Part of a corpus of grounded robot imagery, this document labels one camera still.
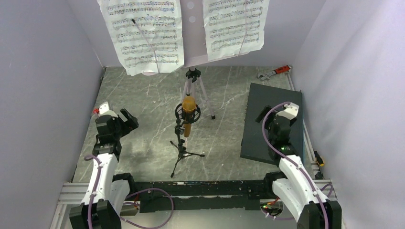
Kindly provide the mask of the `sheet music page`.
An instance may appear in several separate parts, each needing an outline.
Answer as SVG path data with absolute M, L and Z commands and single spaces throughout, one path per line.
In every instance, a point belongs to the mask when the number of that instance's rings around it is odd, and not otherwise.
M 204 0 L 208 61 L 262 49 L 269 3 L 268 0 Z
M 178 0 L 99 0 L 98 4 L 128 75 L 171 73 L 184 66 Z

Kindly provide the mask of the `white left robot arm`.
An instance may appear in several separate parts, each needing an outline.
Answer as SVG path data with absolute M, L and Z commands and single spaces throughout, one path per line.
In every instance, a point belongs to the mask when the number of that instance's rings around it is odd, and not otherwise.
M 92 154 L 84 157 L 93 162 L 92 175 L 81 203 L 73 207 L 69 220 L 74 229 L 119 229 L 120 212 L 124 200 L 132 200 L 137 194 L 130 173 L 115 175 L 122 149 L 120 140 L 138 128 L 138 120 L 127 109 L 121 114 L 106 104 L 100 106 L 95 120 L 97 135 Z

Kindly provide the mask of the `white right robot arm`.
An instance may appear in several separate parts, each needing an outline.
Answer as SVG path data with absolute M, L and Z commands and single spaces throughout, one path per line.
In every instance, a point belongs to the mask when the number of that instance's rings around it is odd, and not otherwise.
M 342 208 L 331 200 L 305 169 L 290 141 L 291 127 L 297 120 L 299 106 L 284 102 L 265 106 L 256 118 L 261 124 L 268 153 L 277 162 L 279 172 L 265 176 L 263 192 L 283 203 L 298 229 L 341 229 Z

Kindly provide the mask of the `gold microphone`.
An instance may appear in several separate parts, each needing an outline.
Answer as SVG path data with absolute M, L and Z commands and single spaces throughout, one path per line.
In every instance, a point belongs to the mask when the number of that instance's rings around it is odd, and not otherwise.
M 191 127 L 193 122 L 193 114 L 196 110 L 196 102 L 192 96 L 186 96 L 182 102 L 182 111 L 184 114 L 184 133 L 183 136 L 188 138 L 191 133 Z

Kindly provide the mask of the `lilac perforated music stand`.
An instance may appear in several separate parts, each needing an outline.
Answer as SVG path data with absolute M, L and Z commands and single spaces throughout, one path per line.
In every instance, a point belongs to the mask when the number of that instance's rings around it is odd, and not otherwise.
M 196 66 L 210 63 L 207 58 L 206 50 L 203 0 L 181 0 L 180 5 L 182 13 L 182 40 L 184 53 L 183 67 L 194 71 Z

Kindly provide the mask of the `black microphone shock-mount stand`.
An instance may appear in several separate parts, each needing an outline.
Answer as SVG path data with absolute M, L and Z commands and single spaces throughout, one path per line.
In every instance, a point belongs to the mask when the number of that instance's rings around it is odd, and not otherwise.
M 175 175 L 175 170 L 177 167 L 177 164 L 184 158 L 190 157 L 190 156 L 200 156 L 200 157 L 205 157 L 204 154 L 196 154 L 196 153 L 191 153 L 187 151 L 187 147 L 185 146 L 186 144 L 186 138 L 183 136 L 184 133 L 184 114 L 182 111 L 182 104 L 178 104 L 175 108 L 175 117 L 176 117 L 176 126 L 174 128 L 174 133 L 177 136 L 177 140 L 178 143 L 175 144 L 173 141 L 170 141 L 170 143 L 177 148 L 178 150 L 178 158 L 177 161 L 175 162 L 175 166 L 173 168 L 173 171 L 171 173 L 171 178 L 174 177 Z M 199 106 L 197 105 L 196 110 L 193 114 L 193 122 L 192 124 L 194 124 L 195 122 L 197 122 L 201 117 L 201 110 L 199 108 Z

